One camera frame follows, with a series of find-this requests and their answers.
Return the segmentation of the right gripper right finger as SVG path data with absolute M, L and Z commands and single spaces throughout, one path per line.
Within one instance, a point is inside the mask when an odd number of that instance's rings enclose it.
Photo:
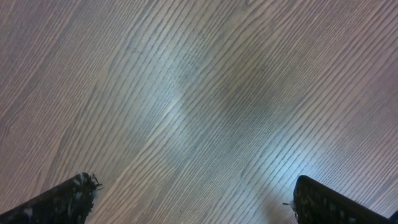
M 386 218 L 306 175 L 298 176 L 287 205 L 298 224 L 397 224 L 397 213 Z

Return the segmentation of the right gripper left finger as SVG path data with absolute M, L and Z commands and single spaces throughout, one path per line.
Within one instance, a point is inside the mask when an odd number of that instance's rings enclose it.
M 85 224 L 103 185 L 79 173 L 1 214 L 1 224 Z

